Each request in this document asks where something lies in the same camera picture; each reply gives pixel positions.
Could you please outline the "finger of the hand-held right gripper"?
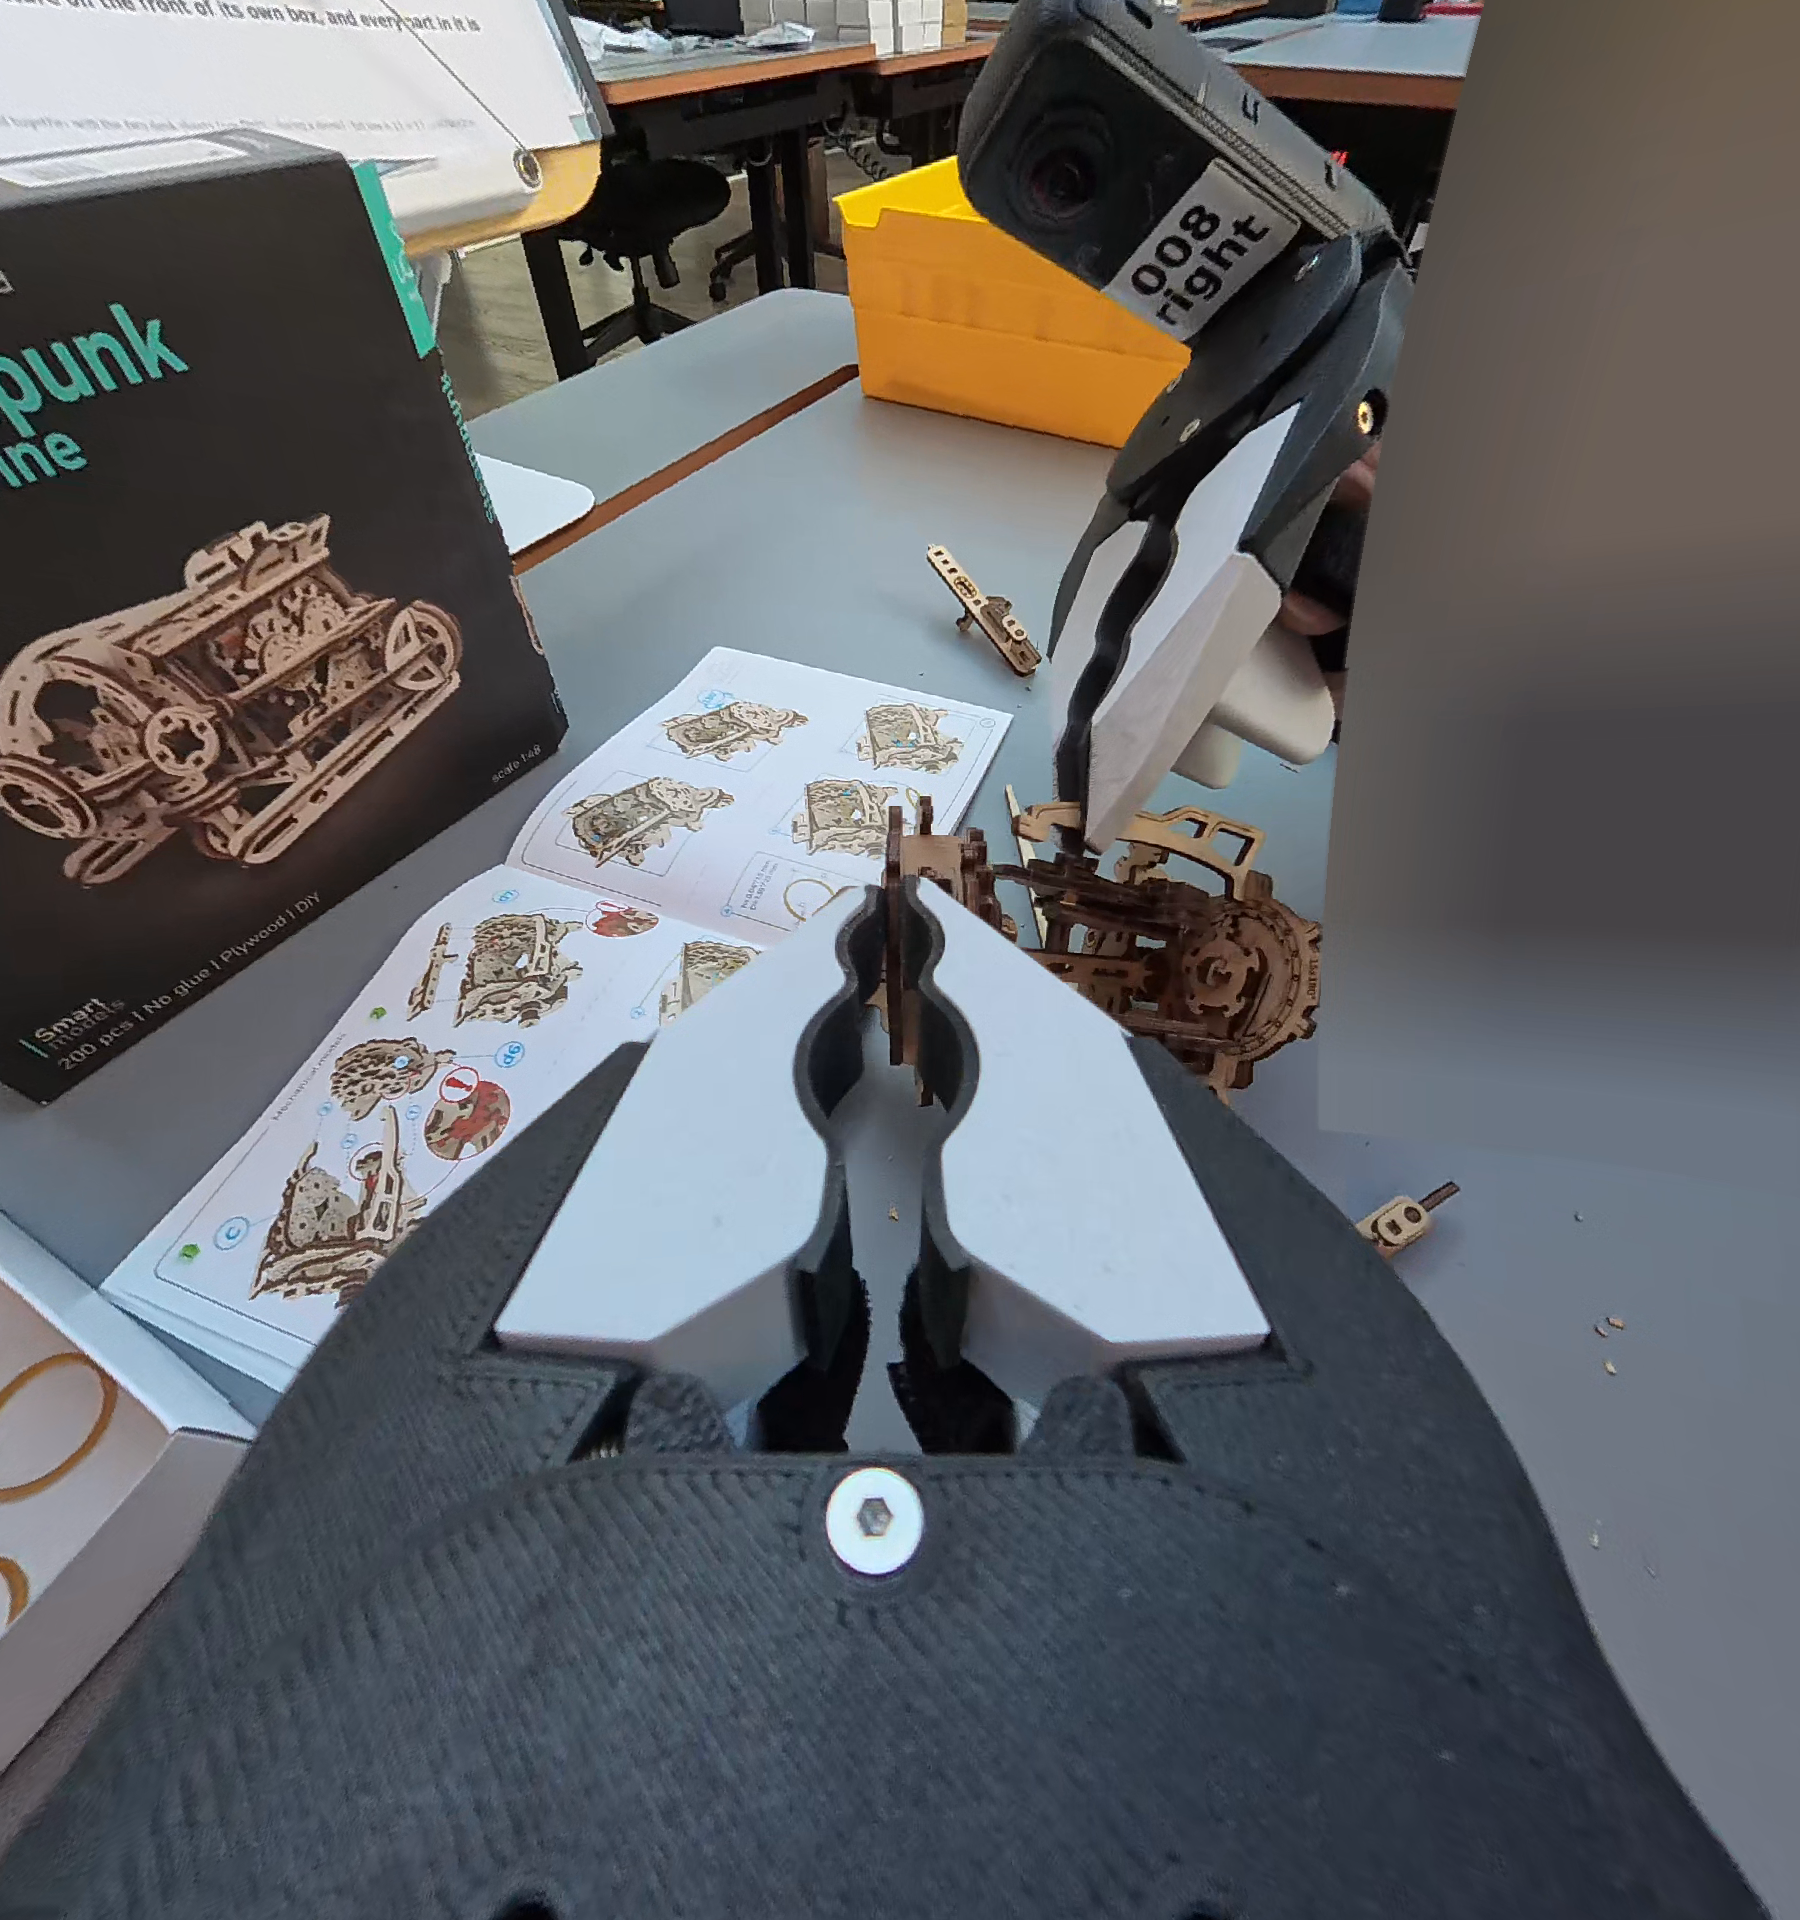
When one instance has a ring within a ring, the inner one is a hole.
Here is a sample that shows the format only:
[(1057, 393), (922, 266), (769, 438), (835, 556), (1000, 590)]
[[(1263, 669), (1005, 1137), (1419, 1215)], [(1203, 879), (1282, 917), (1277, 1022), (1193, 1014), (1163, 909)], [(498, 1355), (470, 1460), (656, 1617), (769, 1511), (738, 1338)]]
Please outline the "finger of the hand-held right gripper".
[(1103, 497), (1054, 597), (1051, 631), (1054, 798), (1086, 799), (1091, 726), (1129, 655), (1144, 611), (1144, 519)]
[(1302, 757), (1302, 640), (1272, 631), (1285, 585), (1247, 546), (1300, 406), (1253, 427), (1189, 494), (1173, 553), (1088, 728), (1082, 838), (1107, 849), (1200, 731)]

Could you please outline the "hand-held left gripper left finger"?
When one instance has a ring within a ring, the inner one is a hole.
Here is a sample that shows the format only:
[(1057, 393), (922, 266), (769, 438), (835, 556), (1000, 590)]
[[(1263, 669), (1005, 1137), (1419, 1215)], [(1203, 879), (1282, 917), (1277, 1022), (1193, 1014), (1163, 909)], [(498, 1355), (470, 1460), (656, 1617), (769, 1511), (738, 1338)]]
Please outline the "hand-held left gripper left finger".
[(849, 886), (640, 1052), (495, 1334), (690, 1375), (765, 1449), (845, 1449), (870, 1340), (831, 1122), (885, 897)]

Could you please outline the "wooden mechanical model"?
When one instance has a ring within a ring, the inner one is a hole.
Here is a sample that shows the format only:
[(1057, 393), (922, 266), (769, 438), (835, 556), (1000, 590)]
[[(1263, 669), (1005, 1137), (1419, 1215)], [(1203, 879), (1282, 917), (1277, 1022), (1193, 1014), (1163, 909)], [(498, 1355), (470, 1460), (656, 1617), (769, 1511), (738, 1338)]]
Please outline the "wooden mechanical model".
[(922, 1066), (922, 996), (906, 974), (909, 881), (937, 883), (1017, 942), (999, 883), (1029, 894), (1034, 959), (1131, 1036), (1154, 1039), (1219, 1095), (1316, 1031), (1320, 926), (1282, 904), (1256, 859), (1258, 828), (1213, 809), (1143, 809), (1116, 833), (1112, 872), (1078, 842), (1080, 806), (1015, 809), (1019, 864), (996, 864), (980, 828), (935, 831), (935, 802), (885, 817), (880, 1003), (895, 1064)]

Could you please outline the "background desk with wooden edge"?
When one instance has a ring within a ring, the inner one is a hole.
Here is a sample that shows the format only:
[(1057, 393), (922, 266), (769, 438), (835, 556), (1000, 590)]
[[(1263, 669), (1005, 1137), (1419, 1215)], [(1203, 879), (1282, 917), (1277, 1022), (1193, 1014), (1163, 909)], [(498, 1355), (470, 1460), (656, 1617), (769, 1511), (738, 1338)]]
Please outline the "background desk with wooden edge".
[(1282, 104), (1336, 104), (1455, 111), (1482, 12), (1421, 20), (1342, 17), (1232, 49), (1226, 62), (1261, 96)]
[(607, 152), (742, 152), (858, 115), (886, 130), (890, 152), (932, 163), (954, 152), (961, 111), (995, 35), (984, 26), (953, 44), (895, 55), (839, 37), (817, 37), (796, 52), (722, 42), (668, 55), (607, 53), (595, 65), (611, 120)]

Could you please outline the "grey desk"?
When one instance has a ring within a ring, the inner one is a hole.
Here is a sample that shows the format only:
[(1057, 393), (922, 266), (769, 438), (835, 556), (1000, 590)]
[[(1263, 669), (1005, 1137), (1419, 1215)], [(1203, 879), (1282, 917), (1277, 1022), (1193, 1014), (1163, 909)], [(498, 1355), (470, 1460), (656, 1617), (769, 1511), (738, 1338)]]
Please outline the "grey desk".
[[(0, 1916), (1800, 1916), (1800, 1193), (1329, 1132), (1324, 961), (1230, 1105), (1144, 1062), (1270, 1344), (1008, 1452), (504, 1350), (619, 1043), (277, 1398)], [(868, 1287), (932, 1124), (829, 1124)]]
[(591, 487), (597, 508), (856, 365), (852, 302), (783, 290), (517, 398), (473, 423), (476, 454)]

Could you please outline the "person's right hand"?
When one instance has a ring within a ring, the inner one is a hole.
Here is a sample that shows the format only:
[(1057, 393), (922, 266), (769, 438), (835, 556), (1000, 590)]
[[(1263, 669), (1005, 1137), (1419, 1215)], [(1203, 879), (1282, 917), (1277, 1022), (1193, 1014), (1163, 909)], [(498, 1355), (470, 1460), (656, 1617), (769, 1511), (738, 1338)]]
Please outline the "person's right hand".
[(1329, 680), (1347, 675), (1381, 452), (1381, 442), (1369, 444), (1336, 482), (1278, 609), (1278, 621), (1310, 641)]

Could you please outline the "long wooden model part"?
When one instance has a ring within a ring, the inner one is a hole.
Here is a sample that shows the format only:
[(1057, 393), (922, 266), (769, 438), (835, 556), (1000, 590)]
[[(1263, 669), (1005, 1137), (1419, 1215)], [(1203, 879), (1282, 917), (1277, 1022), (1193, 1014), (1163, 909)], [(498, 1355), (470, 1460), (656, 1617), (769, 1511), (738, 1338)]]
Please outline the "long wooden model part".
[(1013, 602), (984, 592), (944, 544), (930, 544), (926, 562), (961, 606), (959, 629), (982, 636), (1017, 678), (1032, 678), (1042, 653), (1015, 613)]

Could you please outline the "yellow plastic bin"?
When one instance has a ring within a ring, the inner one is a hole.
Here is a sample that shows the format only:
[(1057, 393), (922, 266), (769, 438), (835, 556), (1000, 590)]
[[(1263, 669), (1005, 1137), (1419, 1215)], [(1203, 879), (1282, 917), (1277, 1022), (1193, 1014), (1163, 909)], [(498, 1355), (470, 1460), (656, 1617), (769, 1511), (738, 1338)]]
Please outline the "yellow plastic bin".
[(836, 199), (866, 396), (1121, 448), (1191, 352), (986, 221), (953, 158)]

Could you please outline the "small wooden model piece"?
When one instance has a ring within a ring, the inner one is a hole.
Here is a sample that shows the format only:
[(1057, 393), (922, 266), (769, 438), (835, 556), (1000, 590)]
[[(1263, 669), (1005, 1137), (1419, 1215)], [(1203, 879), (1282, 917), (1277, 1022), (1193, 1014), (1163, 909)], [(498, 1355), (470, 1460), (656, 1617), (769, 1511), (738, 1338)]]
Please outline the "small wooden model piece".
[(1443, 1182), (1424, 1195), (1398, 1193), (1356, 1222), (1358, 1233), (1383, 1256), (1397, 1258), (1432, 1228), (1436, 1210), (1452, 1201), (1462, 1188)]

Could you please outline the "instruction booklet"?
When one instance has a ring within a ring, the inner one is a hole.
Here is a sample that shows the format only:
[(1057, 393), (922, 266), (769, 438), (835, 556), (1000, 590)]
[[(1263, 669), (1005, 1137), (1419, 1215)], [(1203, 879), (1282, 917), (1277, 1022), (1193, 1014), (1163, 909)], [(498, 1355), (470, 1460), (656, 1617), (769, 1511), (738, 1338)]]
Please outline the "instruction booklet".
[(1013, 718), (733, 648), (427, 906), (243, 1137), (103, 1283), (283, 1388), (507, 1139), (836, 894), (889, 809), (961, 828)]

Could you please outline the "white rounded board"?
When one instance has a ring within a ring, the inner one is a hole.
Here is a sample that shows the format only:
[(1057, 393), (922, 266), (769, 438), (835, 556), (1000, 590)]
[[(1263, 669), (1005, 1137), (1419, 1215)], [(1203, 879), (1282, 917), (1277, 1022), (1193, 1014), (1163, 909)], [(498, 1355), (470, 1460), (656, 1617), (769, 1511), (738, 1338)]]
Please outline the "white rounded board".
[(522, 562), (530, 550), (578, 525), (598, 499), (586, 483), (474, 452), (480, 487), (507, 544)]

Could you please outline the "black office chair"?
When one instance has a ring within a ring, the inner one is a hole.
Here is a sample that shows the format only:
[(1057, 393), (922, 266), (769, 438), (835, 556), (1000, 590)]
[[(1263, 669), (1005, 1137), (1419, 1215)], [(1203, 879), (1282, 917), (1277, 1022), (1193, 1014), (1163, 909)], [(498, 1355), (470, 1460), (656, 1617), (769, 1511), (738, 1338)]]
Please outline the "black office chair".
[(626, 269), (631, 303), (578, 328), (578, 359), (557, 359), (565, 378), (591, 370), (613, 349), (656, 343), (692, 326), (688, 316), (654, 300), (645, 263), (652, 263), (662, 286), (681, 286), (672, 246), (719, 220), (730, 201), (729, 178), (705, 158), (625, 156), (603, 168), (586, 206), (550, 231), (557, 243), (574, 243), (588, 262)]

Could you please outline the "white box with orange rings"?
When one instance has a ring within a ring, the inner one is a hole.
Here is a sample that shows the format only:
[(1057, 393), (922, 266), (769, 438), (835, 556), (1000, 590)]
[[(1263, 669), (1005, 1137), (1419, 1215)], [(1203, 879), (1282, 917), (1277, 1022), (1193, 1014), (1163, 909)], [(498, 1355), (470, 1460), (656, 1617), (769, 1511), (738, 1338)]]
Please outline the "white box with orange rings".
[(0, 1748), (169, 1586), (254, 1434), (0, 1211)]

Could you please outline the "black model kit box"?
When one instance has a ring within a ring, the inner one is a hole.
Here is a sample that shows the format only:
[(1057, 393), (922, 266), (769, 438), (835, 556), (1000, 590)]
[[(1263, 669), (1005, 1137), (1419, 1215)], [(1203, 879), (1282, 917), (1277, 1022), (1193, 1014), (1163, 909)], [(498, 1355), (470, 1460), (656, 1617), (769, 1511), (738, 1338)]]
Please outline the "black model kit box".
[(376, 179), (0, 158), (0, 1085), (47, 1103), (567, 731)]

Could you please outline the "white printed banner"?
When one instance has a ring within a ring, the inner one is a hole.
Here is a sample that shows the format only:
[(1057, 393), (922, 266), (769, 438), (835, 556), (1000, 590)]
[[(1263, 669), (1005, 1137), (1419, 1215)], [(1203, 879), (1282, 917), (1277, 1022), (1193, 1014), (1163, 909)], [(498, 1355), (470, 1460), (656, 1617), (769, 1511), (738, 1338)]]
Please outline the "white printed banner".
[(0, 160), (216, 130), (355, 162), (601, 141), (580, 44), (537, 2), (0, 2)]

